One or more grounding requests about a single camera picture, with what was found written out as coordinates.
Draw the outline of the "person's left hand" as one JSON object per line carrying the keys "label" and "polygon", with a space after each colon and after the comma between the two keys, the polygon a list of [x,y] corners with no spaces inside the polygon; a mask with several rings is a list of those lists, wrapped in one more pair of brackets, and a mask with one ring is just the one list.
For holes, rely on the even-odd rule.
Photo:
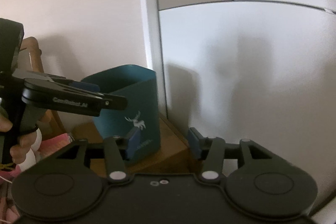
{"label": "person's left hand", "polygon": [[11,167],[25,161],[37,138],[37,108],[26,106],[14,112],[14,122],[1,107],[1,164]]}

